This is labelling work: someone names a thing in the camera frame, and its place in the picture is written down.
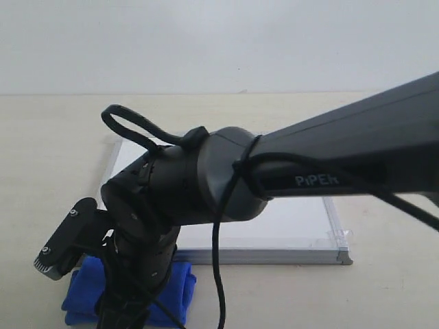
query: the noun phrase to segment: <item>blue cloth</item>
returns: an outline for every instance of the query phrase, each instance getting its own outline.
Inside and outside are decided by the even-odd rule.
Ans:
[[[157,300],[180,320],[186,323],[187,309],[192,301],[196,277],[191,273],[190,263],[173,263],[171,278]],[[79,271],[71,276],[70,287],[61,309],[67,312],[66,325],[97,322],[95,304],[104,291],[104,266],[100,259],[86,257]],[[150,306],[150,326],[175,328],[176,325],[155,304]]]

